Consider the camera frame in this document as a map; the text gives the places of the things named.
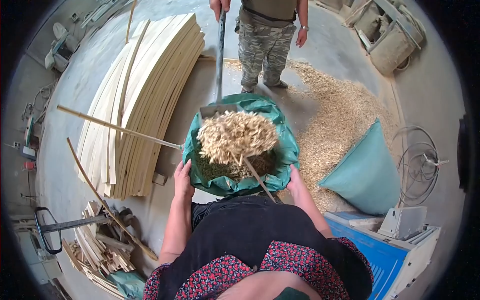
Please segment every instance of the hand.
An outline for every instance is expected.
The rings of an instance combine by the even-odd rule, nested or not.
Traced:
[[[299,170],[294,165],[290,165],[290,170],[290,182],[287,184],[287,190],[289,190],[292,195],[298,193],[302,189],[308,190]]]
[[[190,176],[188,172],[192,167],[192,160],[189,159],[187,164],[184,166],[183,161],[179,163],[175,174],[173,175],[175,181],[175,197],[180,199],[192,199],[193,194],[195,193],[195,188],[190,185]]]
[[[215,19],[220,19],[220,11],[223,8],[225,12],[230,10],[230,0],[210,0],[210,9],[215,13]]]
[[[297,42],[295,43],[299,48],[302,48],[303,44],[307,41],[307,30],[300,28]]]

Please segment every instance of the red floral shirt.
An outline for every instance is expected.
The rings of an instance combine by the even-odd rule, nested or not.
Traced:
[[[373,273],[365,256],[347,238],[333,238],[347,246],[365,264],[373,284]],[[162,264],[147,279],[144,300],[156,300]],[[323,300],[350,299],[340,276],[316,250],[292,243],[272,241],[260,266],[248,267],[233,255],[224,255],[193,273],[180,287],[175,299],[215,299],[243,278],[260,271],[286,271],[305,280]]]

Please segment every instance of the man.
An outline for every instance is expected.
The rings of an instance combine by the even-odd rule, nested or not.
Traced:
[[[301,28],[296,45],[307,40],[308,0],[241,0],[239,15],[239,59],[242,64],[242,93],[252,93],[258,83],[258,74],[264,70],[264,84],[288,88],[280,80],[285,69],[293,34],[293,21],[298,14]],[[216,20],[220,10],[228,12],[230,0],[210,0]]]

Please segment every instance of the camouflage pants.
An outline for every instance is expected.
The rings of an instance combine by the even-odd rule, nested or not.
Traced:
[[[297,28],[289,24],[283,28],[271,28],[245,24],[240,21],[239,59],[242,64],[241,85],[252,91],[258,83],[258,74],[264,69],[264,84],[280,83],[285,69],[288,51]]]

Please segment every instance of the stack of wooden planks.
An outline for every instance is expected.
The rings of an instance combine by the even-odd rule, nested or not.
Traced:
[[[204,34],[193,13],[140,22],[105,75],[88,115],[163,139],[203,48]],[[85,121],[77,155],[100,194],[124,199],[150,193],[159,150],[153,142]]]
[[[96,216],[99,205],[92,201],[83,212],[85,218]],[[68,243],[62,240],[62,245],[73,267],[84,273],[94,284],[110,294],[123,299],[117,287],[106,279],[110,273],[118,270],[130,272],[135,267],[130,263],[130,253],[134,249],[131,244],[122,243],[110,238],[99,230],[97,224],[74,228],[75,240]]]

